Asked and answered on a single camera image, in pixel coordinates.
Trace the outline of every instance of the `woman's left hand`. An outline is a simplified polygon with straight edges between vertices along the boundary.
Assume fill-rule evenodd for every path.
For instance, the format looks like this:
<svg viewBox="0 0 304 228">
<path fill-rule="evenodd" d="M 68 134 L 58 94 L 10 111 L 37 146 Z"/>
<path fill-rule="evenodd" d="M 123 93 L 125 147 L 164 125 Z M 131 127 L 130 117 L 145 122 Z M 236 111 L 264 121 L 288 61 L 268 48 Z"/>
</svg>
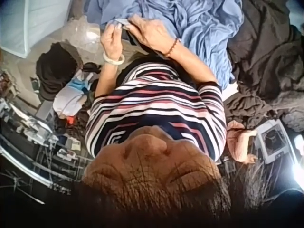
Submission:
<svg viewBox="0 0 304 228">
<path fill-rule="evenodd" d="M 123 52 L 122 25 L 109 24 L 100 37 L 106 55 L 114 61 L 118 61 Z"/>
</svg>

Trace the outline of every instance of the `white plastic container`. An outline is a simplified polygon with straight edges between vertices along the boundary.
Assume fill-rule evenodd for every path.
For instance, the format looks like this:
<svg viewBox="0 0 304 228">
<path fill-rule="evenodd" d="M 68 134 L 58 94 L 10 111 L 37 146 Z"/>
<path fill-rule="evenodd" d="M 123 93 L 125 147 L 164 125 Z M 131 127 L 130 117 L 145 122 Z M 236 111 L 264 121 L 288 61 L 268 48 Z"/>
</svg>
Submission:
<svg viewBox="0 0 304 228">
<path fill-rule="evenodd" d="M 71 0 L 6 0 L 0 9 L 0 47 L 26 58 L 32 46 L 64 26 Z"/>
</svg>

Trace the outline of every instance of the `wrinkled blue cloth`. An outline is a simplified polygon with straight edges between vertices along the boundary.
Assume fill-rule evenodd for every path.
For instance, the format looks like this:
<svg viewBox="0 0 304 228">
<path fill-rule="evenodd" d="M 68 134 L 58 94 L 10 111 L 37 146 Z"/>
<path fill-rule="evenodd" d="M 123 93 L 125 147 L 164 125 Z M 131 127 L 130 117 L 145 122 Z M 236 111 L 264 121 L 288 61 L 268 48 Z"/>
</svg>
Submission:
<svg viewBox="0 0 304 228">
<path fill-rule="evenodd" d="M 133 14 L 162 20 L 174 38 L 180 38 L 209 66 L 225 89 L 234 79 L 227 42 L 244 21 L 241 9 L 241 0 L 87 0 L 84 13 L 89 23 L 102 29 L 114 18 Z"/>
</svg>

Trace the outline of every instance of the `floor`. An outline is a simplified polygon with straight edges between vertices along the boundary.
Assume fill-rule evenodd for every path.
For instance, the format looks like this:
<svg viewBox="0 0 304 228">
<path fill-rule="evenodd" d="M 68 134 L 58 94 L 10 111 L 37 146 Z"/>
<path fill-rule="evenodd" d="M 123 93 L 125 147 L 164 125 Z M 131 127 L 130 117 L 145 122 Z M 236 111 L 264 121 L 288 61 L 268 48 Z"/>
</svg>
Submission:
<svg viewBox="0 0 304 228">
<path fill-rule="evenodd" d="M 39 56 L 48 52 L 52 43 L 68 40 L 77 48 L 84 63 L 103 64 L 103 48 L 99 39 L 99 26 L 87 23 L 86 16 L 82 16 L 82 0 L 73 0 L 69 20 L 64 27 L 39 41 L 31 48 L 31 52 L 26 59 L 2 51 L 1 68 L 12 77 L 19 96 L 33 107 L 38 107 L 40 100 L 34 93 L 30 78 L 37 77 L 35 71 Z M 121 66 L 121 69 L 127 65 L 128 59 L 139 50 L 128 42 L 123 42 L 123 46 L 123 54 L 127 61 Z"/>
</svg>

